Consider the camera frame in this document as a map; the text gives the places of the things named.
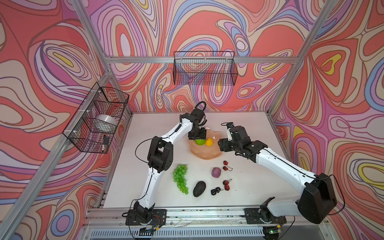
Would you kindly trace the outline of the green grape bunch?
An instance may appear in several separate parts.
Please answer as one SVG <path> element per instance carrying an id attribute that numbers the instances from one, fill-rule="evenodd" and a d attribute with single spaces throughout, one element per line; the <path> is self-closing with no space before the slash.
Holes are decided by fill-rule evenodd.
<path id="1" fill-rule="evenodd" d="M 177 184 L 178 189 L 185 195 L 189 193 L 189 189 L 187 187 L 187 180 L 185 178 L 187 170 L 187 165 L 180 164 L 175 168 L 173 172 L 174 182 Z"/>

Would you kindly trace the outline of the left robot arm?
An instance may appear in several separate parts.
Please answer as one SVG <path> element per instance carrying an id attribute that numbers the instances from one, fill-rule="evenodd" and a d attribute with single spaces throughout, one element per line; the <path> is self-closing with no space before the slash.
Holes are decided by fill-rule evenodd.
<path id="1" fill-rule="evenodd" d="M 179 122 L 168 133 L 151 138 L 147 156 L 148 177 L 140 198 L 133 200 L 133 213 L 144 222 L 149 222 L 153 217 L 155 193 L 164 171 L 167 171 L 173 163 L 174 144 L 185 135 L 189 140 L 205 139 L 206 122 L 204 110 L 194 108 L 191 113 L 180 115 Z"/>

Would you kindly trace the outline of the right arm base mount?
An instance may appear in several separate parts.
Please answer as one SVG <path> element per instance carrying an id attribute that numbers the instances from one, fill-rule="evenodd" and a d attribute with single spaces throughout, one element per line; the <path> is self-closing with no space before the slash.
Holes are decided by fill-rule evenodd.
<path id="1" fill-rule="evenodd" d="M 284 225 L 287 223 L 286 217 L 275 217 L 268 209 L 261 208 L 245 208 L 244 218 L 247 224 Z"/>

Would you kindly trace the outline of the dark avocado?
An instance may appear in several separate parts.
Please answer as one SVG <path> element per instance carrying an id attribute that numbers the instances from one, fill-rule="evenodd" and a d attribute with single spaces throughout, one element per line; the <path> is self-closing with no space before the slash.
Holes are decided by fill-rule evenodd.
<path id="1" fill-rule="evenodd" d="M 193 189 L 193 196 L 195 198 L 200 197 L 204 193 L 204 191 L 206 190 L 206 187 L 207 187 L 207 185 L 204 181 L 197 182 L 194 189 Z"/>

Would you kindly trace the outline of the purple round fruit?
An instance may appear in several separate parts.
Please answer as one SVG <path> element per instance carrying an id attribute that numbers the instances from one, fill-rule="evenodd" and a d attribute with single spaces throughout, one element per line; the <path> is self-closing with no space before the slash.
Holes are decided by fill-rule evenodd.
<path id="1" fill-rule="evenodd" d="M 222 171 L 221 171 L 220 168 L 218 168 L 218 167 L 214 167 L 214 168 L 212 169 L 211 175 L 212 175 L 212 177 L 218 179 L 218 178 L 221 176 L 221 173 L 222 173 Z"/>

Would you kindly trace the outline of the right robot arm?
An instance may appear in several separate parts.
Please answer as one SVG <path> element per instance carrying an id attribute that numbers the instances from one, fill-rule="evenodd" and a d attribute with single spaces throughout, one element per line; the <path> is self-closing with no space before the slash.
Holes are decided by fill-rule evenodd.
<path id="1" fill-rule="evenodd" d="M 264 223 L 273 218 L 302 216 L 313 224 L 320 224 L 337 205 L 333 182 L 326 174 L 309 172 L 279 156 L 261 141 L 252 141 L 242 126 L 232 122 L 223 124 L 227 138 L 218 142 L 222 152 L 234 152 L 259 164 L 289 183 L 299 195 L 284 199 L 270 197 L 260 205 L 258 215 Z"/>

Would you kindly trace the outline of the green bumpy fruit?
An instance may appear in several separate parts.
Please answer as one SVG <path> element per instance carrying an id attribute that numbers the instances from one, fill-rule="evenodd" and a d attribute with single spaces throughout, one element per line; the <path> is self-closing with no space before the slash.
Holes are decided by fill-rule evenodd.
<path id="1" fill-rule="evenodd" d="M 195 143 L 198 146 L 203 146 L 206 143 L 206 140 L 205 139 L 197 139 L 197 140 L 195 140 Z"/>

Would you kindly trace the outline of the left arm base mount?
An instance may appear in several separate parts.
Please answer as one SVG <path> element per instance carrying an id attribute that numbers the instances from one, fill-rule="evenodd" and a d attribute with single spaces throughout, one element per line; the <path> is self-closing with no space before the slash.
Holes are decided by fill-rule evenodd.
<path id="1" fill-rule="evenodd" d="M 126 218 L 126 226 L 162 226 L 166 223 L 167 210 L 154 209 L 149 213 L 141 214 L 136 210 L 129 210 L 122 214 Z"/>

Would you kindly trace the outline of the yellow pear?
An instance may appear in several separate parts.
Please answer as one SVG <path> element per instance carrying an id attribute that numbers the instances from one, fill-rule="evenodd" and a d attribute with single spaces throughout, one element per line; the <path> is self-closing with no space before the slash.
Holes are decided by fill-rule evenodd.
<path id="1" fill-rule="evenodd" d="M 205 145 L 208 146 L 208 147 L 212 146 L 213 143 L 214 143 L 214 141 L 211 138 L 207 138 L 206 141 L 205 141 Z"/>

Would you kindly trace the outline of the red cherry pair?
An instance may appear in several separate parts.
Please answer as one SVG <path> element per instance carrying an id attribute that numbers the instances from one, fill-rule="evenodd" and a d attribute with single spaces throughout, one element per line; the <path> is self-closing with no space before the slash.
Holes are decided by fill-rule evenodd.
<path id="1" fill-rule="evenodd" d="M 229 191 L 229 190 L 230 190 L 230 186 L 229 186 L 229 184 L 230 184 L 231 181 L 232 181 L 232 179 L 224 180 L 224 181 L 223 181 L 223 185 L 224 185 L 224 190 L 225 190 L 225 191 Z"/>
<path id="2" fill-rule="evenodd" d="M 224 171 L 232 171 L 233 168 L 229 166 L 229 163 L 227 161 L 223 161 L 223 170 Z"/>

